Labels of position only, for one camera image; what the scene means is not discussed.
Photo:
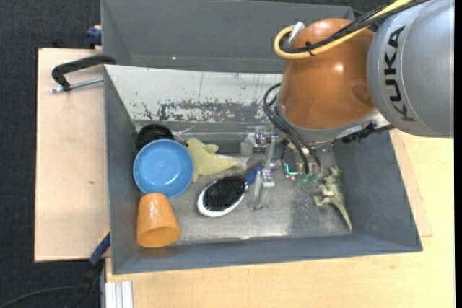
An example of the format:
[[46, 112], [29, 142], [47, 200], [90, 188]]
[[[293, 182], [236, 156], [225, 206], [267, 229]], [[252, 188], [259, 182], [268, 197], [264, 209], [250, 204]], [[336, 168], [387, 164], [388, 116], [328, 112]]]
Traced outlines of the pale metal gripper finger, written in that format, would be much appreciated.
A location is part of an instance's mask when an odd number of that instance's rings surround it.
[[243, 141], [240, 144], [242, 156], [262, 153], [266, 150], [270, 141], [270, 134], [266, 126], [247, 126]]
[[252, 191], [252, 198], [248, 201], [251, 211], [268, 208], [271, 202], [275, 182], [271, 169], [262, 169], [257, 172]]

